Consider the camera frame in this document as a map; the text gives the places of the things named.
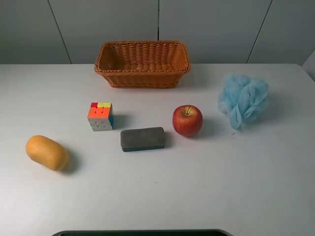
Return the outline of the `grey felt board eraser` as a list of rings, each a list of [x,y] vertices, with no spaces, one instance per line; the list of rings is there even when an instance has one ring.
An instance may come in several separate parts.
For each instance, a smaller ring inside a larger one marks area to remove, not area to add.
[[[123,152],[165,147],[165,133],[162,127],[123,130],[120,133],[120,138]]]

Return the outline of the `red apple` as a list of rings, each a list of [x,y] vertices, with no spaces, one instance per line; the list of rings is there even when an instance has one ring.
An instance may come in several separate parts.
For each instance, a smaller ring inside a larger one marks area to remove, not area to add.
[[[194,136],[202,127],[201,111],[193,105],[183,105],[175,109],[172,117],[174,130],[185,137]]]

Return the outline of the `orange wicker basket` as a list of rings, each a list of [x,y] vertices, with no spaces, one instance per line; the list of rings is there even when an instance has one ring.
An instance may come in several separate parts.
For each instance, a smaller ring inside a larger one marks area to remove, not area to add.
[[[174,88],[189,72],[189,55],[180,41],[109,41],[94,65],[113,88]]]

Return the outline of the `multicoloured puzzle cube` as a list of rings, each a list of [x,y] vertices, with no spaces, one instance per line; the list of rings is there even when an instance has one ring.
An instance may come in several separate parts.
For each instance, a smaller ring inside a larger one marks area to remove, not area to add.
[[[114,128],[114,112],[111,102],[93,102],[87,115],[92,131],[107,131]]]

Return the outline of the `blue mesh bath sponge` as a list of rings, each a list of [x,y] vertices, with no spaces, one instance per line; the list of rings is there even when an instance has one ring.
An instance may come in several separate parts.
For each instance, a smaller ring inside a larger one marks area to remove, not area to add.
[[[256,119],[268,106],[269,86],[247,75],[231,74],[224,81],[218,110],[227,115],[233,129]]]

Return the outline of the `orange bread roll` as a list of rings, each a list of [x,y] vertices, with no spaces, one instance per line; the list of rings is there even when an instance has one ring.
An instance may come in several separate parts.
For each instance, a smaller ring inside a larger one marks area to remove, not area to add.
[[[67,150],[54,140],[42,135],[32,136],[26,143],[28,157],[50,170],[61,171],[68,164]]]

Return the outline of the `black edge at bottom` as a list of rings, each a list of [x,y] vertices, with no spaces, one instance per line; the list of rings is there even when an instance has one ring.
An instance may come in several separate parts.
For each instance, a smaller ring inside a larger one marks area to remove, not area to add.
[[[61,231],[54,236],[231,236],[223,230],[105,230]]]

